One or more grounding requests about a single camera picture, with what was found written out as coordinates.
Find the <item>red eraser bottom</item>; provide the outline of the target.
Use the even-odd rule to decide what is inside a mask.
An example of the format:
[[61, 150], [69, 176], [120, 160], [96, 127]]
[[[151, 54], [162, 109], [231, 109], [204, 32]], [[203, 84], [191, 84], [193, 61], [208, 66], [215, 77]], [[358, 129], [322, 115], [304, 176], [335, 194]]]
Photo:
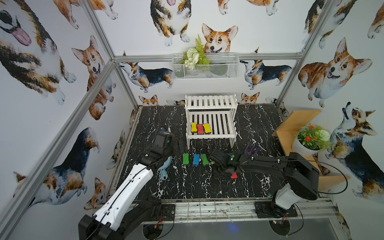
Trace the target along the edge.
[[231, 175], [231, 179], [232, 179], [232, 180], [235, 180], [235, 179], [237, 179], [237, 178], [238, 178], [237, 173], [233, 173], [233, 174]]
[[198, 135], [204, 135], [205, 134], [204, 126], [202, 124], [197, 125], [197, 133], [198, 133]]

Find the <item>green eraser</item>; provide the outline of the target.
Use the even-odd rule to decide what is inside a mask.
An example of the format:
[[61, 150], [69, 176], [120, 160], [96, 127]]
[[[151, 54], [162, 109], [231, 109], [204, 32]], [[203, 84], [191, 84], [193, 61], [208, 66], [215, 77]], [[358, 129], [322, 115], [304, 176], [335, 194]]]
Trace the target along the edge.
[[206, 154], [201, 154], [200, 157], [201, 157], [201, 160], [202, 160], [202, 163], [204, 166], [206, 166], [210, 163]]
[[184, 153], [183, 154], [183, 165], [188, 165], [190, 163], [189, 154]]

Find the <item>yellow eraser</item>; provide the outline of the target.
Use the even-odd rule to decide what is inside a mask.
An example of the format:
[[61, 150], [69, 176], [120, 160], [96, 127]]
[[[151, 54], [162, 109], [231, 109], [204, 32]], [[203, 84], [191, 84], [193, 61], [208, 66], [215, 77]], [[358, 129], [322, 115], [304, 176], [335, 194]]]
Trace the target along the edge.
[[205, 134], [211, 134], [212, 133], [211, 126], [209, 123], [203, 124], [203, 128], [204, 128]]
[[192, 133], [192, 134], [198, 132], [197, 125], [198, 125], [197, 123], [191, 123], [191, 133]]

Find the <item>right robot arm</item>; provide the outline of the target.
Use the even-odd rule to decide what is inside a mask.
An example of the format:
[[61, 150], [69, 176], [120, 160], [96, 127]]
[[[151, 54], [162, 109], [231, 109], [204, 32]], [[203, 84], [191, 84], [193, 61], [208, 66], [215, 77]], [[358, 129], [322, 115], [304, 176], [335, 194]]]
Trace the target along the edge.
[[230, 178], [239, 173], [260, 173], [283, 179], [286, 185], [278, 190], [272, 201], [272, 209], [287, 211], [296, 202], [318, 198], [320, 172], [300, 154], [263, 157], [248, 154], [226, 154], [215, 149], [208, 157], [213, 162], [214, 176]]

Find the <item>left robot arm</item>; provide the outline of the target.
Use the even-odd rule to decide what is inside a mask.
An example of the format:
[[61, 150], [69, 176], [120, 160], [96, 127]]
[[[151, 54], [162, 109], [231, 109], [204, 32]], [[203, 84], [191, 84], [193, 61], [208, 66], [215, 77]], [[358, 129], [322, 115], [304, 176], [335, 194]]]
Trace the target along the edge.
[[184, 152], [183, 141], [167, 131], [159, 131], [154, 143], [141, 152], [124, 182], [92, 216], [85, 215], [78, 224], [81, 240], [124, 240], [141, 223], [162, 221], [162, 202], [148, 197], [134, 208], [133, 201], [142, 188], [173, 156]]

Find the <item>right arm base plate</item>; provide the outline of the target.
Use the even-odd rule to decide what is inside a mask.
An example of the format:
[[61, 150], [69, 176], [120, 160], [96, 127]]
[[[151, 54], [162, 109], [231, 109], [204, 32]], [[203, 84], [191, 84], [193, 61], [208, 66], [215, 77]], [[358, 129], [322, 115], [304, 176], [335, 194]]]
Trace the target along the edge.
[[298, 213], [294, 206], [288, 210], [278, 207], [271, 201], [254, 202], [255, 212], [259, 219], [275, 218], [282, 219], [284, 217], [297, 217]]

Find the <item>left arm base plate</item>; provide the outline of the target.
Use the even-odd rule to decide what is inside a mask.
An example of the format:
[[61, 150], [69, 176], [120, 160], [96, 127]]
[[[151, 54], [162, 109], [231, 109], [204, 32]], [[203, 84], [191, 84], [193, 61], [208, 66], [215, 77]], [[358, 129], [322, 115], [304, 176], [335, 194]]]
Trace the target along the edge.
[[129, 211], [132, 220], [143, 222], [173, 221], [176, 213], [176, 205], [144, 205], [140, 204]]

